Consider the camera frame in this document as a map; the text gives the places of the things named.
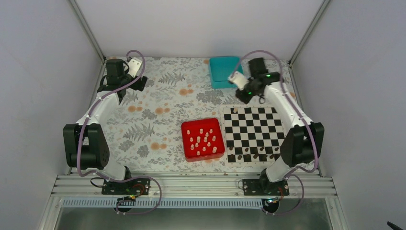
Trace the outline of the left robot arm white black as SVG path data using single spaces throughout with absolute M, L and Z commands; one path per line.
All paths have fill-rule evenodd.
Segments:
M 94 102 L 85 115 L 63 128 L 67 164 L 76 168 L 80 176 L 95 174 L 114 182 L 119 193 L 127 194 L 133 189 L 128 167 L 110 157 L 110 150 L 103 132 L 105 125 L 118 106 L 122 105 L 127 89 L 143 91 L 146 76 L 138 76 L 145 67 L 135 57 L 127 60 L 106 61 L 106 74 L 102 77 Z

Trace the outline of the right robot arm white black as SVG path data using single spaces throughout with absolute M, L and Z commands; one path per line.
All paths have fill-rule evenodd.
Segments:
M 245 104 L 254 96 L 270 102 L 285 131 L 280 157 L 260 176 L 260 191 L 271 195 L 278 188 L 277 182 L 288 179 L 296 170 L 312 173 L 318 168 L 324 126 L 307 116 L 290 95 L 283 79 L 283 67 L 278 72 L 269 72 L 263 58 L 250 60 L 248 67 L 250 77 L 237 69 L 228 77 L 237 86 L 236 97 Z

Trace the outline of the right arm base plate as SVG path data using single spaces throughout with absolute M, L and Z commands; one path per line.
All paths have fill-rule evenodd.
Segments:
M 245 196 L 288 196 L 290 194 L 286 180 L 271 183 L 260 179 L 243 179 L 242 189 Z

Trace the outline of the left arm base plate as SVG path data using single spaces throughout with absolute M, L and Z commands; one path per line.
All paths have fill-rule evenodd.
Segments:
M 140 178 L 125 183 L 104 181 L 102 195 L 138 196 L 148 195 L 150 179 Z

